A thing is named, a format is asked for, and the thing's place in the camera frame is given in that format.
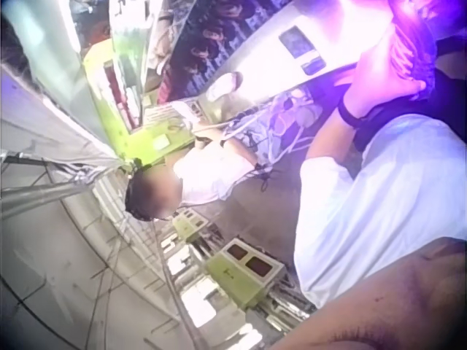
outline wrist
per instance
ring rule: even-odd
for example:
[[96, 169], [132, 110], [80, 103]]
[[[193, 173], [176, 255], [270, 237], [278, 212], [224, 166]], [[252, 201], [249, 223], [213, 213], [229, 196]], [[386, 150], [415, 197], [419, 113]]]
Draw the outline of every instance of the wrist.
[[356, 93], [356, 91], [352, 89], [352, 86], [350, 86], [349, 90], [347, 90], [343, 97], [347, 111], [349, 111], [349, 113], [355, 118], [365, 117], [373, 108], [371, 103], [360, 95], [361, 94]]

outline white sleeve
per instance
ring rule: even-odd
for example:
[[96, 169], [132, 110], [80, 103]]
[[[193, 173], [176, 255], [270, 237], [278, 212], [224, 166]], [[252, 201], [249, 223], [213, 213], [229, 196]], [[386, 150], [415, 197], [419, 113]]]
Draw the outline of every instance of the white sleeve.
[[220, 199], [227, 199], [232, 193], [234, 185], [239, 183], [249, 172], [255, 170], [255, 167], [241, 155], [233, 152], [224, 151], [224, 157], [219, 164], [220, 176], [217, 182], [217, 190]]
[[296, 258], [324, 231], [352, 186], [349, 172], [331, 157], [305, 160], [301, 166], [301, 198]]

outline black wristband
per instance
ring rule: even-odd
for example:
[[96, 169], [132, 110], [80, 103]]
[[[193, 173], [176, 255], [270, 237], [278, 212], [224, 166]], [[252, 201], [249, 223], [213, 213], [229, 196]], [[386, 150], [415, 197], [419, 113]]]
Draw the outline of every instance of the black wristband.
[[353, 115], [351, 115], [344, 104], [344, 98], [341, 98], [341, 100], [339, 101], [339, 104], [337, 105], [337, 110], [339, 111], [342, 120], [354, 129], [359, 129], [365, 125], [366, 118], [356, 118]]

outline poster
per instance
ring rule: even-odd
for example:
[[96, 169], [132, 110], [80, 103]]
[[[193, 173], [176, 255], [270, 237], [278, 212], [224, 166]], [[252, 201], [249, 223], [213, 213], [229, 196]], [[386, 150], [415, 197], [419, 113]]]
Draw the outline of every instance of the poster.
[[158, 103], [197, 96], [215, 72], [291, 0], [198, 0], [165, 70]]

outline white shirt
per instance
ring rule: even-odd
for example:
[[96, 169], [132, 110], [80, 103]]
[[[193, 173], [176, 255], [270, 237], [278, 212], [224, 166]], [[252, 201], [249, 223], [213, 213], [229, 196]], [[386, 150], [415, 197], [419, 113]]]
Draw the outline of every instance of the white shirt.
[[320, 157], [304, 162], [301, 181], [294, 259], [318, 308], [437, 238], [467, 239], [466, 146], [438, 120], [388, 123], [355, 180]]
[[254, 168], [248, 160], [226, 151], [218, 142], [203, 149], [193, 148], [174, 164], [175, 174], [183, 180], [182, 205], [225, 200], [234, 185]]

